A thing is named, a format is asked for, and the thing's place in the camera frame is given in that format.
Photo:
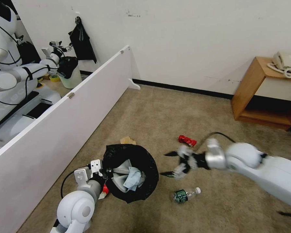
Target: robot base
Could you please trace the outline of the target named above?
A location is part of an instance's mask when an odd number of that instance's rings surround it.
[[[0,149],[12,138],[35,121],[50,106],[58,102],[61,97],[58,92],[51,90],[45,84],[35,88],[28,95],[28,101],[20,108],[13,109],[0,122]]]

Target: black baseboard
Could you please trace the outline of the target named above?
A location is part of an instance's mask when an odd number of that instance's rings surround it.
[[[84,74],[84,75],[92,74],[92,72],[89,72],[89,71],[80,71],[80,72],[81,72],[81,74]],[[205,91],[205,90],[194,89],[194,88],[189,88],[189,87],[174,86],[174,85],[169,85],[169,84],[144,81],[144,80],[140,80],[140,79],[133,79],[133,81],[136,84],[142,84],[142,85],[148,85],[148,86],[156,86],[156,87],[162,87],[162,88],[172,89],[172,90],[177,90],[177,91],[209,95],[209,96],[214,96],[214,97],[219,97],[219,98],[224,98],[224,99],[232,99],[233,98],[233,95],[231,95],[231,94],[224,94],[224,93],[219,93],[219,92]]]

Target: metal hinge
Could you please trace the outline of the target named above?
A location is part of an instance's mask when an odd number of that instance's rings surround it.
[[[69,95],[67,95],[69,97],[69,99],[71,99],[73,96],[75,96],[75,94],[73,92],[71,92]]]

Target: red object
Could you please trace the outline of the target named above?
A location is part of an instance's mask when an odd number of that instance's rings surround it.
[[[103,186],[102,191],[103,191],[104,193],[106,193],[106,195],[109,193],[109,189],[107,188],[106,185]]]
[[[188,137],[186,137],[186,136],[184,136],[184,135],[180,135],[180,136],[178,137],[178,140],[179,140],[179,142],[182,142],[182,143],[186,143],[186,144],[188,144],[190,147],[195,146],[196,143],[197,143],[197,141],[195,141],[195,140],[193,140],[193,139],[190,139],[190,138],[188,138]]]

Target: red soda can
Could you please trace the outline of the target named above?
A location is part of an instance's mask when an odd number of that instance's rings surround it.
[[[193,140],[193,139],[190,139],[190,138],[188,138],[188,137],[186,137],[186,136],[184,136],[184,135],[180,135],[180,136],[178,137],[178,141],[179,141],[179,142],[182,142],[182,143],[186,143],[186,144],[188,144],[190,147],[195,146],[196,143],[197,143],[197,141],[195,141],[195,140]]]

